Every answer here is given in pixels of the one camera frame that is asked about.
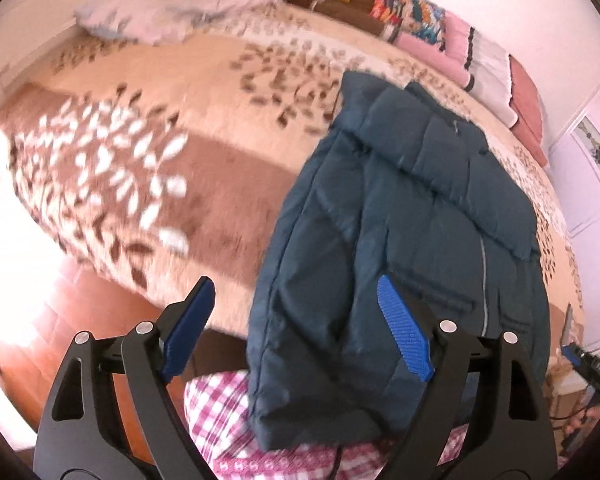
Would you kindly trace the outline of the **person's right hand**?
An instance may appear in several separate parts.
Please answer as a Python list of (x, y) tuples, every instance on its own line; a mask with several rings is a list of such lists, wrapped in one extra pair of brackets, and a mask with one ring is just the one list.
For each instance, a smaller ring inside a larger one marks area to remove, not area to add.
[(565, 426), (562, 427), (562, 435), (565, 438), (570, 437), (574, 432), (579, 431), (580, 434), (588, 436), (593, 428), (600, 420), (600, 403), (584, 408), (581, 406), (580, 411), (570, 417)]

